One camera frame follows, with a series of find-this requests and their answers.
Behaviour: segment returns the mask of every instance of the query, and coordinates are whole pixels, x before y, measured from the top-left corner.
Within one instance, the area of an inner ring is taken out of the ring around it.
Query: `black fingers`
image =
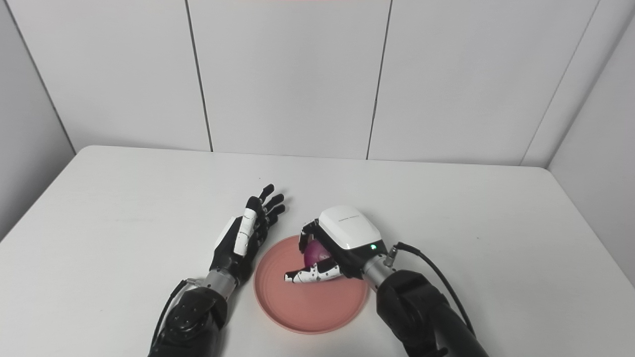
[[[269,227],[273,226],[277,222],[277,216],[272,216],[269,218]]]
[[[245,208],[249,208],[257,214],[260,214],[260,212],[262,211],[262,204],[256,196],[252,196],[249,198],[249,200],[247,200],[247,205],[245,205]]]
[[[285,208],[286,207],[284,205],[275,206],[274,209],[272,209],[271,211],[267,213],[267,217],[269,217],[269,220],[271,221],[271,217],[277,216],[280,213],[283,213]]]
[[[262,189],[262,193],[258,198],[260,198],[260,200],[264,202],[265,199],[267,199],[267,196],[270,195],[272,192],[274,192],[274,184],[269,184],[264,189]]]
[[[270,224],[261,224],[260,227],[256,228],[256,231],[253,233],[251,240],[258,242],[257,243],[258,246],[262,245],[265,239],[267,239],[267,235],[269,233],[269,226]]]
[[[267,204],[264,206],[265,211],[267,212],[271,211],[271,208],[274,208],[275,206],[279,205],[280,203],[282,203],[282,201],[284,201],[284,195],[281,193],[271,197],[269,202],[267,202]]]

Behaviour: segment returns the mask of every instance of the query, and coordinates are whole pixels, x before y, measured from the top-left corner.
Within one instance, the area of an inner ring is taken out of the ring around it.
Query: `white wall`
[[[77,149],[210,150],[211,137],[215,151],[535,166],[635,6],[8,2]]]
[[[210,150],[183,0],[8,2],[77,150]]]
[[[215,151],[366,157],[390,0],[190,0]]]
[[[370,158],[519,165],[598,0],[394,0]]]
[[[8,8],[0,1],[0,240],[72,157]]]
[[[627,28],[550,171],[635,283],[635,21]]]

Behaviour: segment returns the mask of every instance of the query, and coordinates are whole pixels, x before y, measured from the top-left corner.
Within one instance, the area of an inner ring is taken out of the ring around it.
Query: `black cable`
[[[178,295],[178,293],[181,292],[181,290],[183,290],[183,288],[186,285],[187,285],[187,281],[181,280],[181,282],[177,285],[177,287],[174,288],[174,291],[172,291],[172,293],[170,294],[170,298],[168,298],[168,301],[165,303],[165,306],[163,307],[163,311],[161,311],[161,315],[159,316],[159,321],[157,321],[157,327],[154,329],[154,334],[152,335],[152,343],[150,344],[150,347],[154,346],[154,343],[157,341],[157,337],[159,337],[159,329],[161,329],[161,325],[163,324],[163,318],[165,317],[165,313],[168,312],[168,308],[172,304],[172,300],[174,300],[174,298]]]
[[[461,304],[461,301],[458,299],[457,293],[454,292],[454,289],[450,285],[450,282],[445,278],[441,270],[436,265],[434,265],[434,263],[430,260],[430,258],[426,257],[425,254],[423,254],[419,249],[415,248],[414,246],[408,245],[403,242],[398,242],[397,244],[394,245],[394,248],[398,250],[405,250],[406,252],[412,253],[416,255],[417,257],[420,257],[432,268],[432,270],[434,270],[434,272],[439,276],[439,279],[441,279],[441,281],[443,282],[443,285],[445,285],[445,288],[448,289],[448,291],[450,292],[450,295],[452,296],[454,303],[457,304],[458,310],[461,312],[461,316],[463,316],[463,320],[465,321],[465,325],[467,326],[467,329],[470,330],[470,332],[472,332],[474,336],[476,336],[476,333],[474,333],[474,328],[472,327],[472,323],[470,322],[470,318],[467,317],[467,312],[463,308],[463,304]]]

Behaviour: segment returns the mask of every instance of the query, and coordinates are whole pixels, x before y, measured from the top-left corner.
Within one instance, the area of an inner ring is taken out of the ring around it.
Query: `silver cylinder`
[[[370,288],[377,291],[379,286],[396,271],[395,268],[387,267],[384,264],[386,256],[376,255],[372,257],[362,268],[363,279],[370,285]]]
[[[204,288],[212,289],[219,293],[225,300],[232,295],[232,292],[236,288],[237,281],[231,274],[225,269],[210,270],[205,277],[205,280],[201,283]]]

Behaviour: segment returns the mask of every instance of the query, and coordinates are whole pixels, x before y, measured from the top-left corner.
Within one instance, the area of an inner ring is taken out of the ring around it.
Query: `white table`
[[[635,290],[543,169],[88,147],[0,243],[0,356],[146,356],[174,286],[206,274],[229,217],[270,182],[289,210],[263,250],[353,205],[436,262],[491,357],[635,355]],[[405,356],[372,294],[346,327],[299,335],[252,283],[222,356]]]

